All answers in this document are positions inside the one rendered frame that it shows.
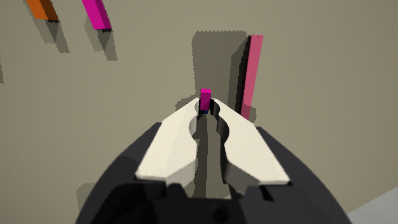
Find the orange rod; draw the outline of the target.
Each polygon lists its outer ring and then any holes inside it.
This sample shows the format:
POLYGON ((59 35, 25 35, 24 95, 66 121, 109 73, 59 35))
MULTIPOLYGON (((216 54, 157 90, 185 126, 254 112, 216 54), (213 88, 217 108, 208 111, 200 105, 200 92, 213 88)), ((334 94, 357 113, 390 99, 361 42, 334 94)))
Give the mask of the orange rod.
POLYGON ((26 0, 35 19, 58 20, 51 0, 26 0))

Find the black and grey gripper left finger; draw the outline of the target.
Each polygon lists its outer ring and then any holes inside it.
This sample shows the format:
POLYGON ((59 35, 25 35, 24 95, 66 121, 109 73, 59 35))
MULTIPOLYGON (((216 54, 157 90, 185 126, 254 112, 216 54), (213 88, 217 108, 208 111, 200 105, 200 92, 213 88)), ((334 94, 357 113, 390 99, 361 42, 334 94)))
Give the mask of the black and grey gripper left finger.
POLYGON ((196 97, 128 146, 99 178, 75 224, 112 224, 145 202, 167 197, 169 184, 189 184, 195 178, 192 135, 200 105, 196 97))

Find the pink rod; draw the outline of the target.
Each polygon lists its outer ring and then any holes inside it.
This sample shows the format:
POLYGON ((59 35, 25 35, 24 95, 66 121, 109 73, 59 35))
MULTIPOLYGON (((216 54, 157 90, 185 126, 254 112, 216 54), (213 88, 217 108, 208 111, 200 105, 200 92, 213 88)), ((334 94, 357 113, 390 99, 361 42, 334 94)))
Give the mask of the pink rod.
POLYGON ((248 35, 238 114, 249 119, 263 35, 248 35))

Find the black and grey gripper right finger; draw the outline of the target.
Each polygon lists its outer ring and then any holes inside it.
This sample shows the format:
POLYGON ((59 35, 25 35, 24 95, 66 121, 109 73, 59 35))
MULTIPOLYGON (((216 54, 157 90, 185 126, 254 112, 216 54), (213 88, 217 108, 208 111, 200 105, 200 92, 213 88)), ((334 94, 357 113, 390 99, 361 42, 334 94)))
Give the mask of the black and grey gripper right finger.
POLYGON ((221 136, 222 181, 228 182, 232 199, 243 199, 248 186, 257 186, 264 200, 287 206, 316 224, 352 224, 322 181, 262 127, 215 98, 210 99, 210 113, 221 136))

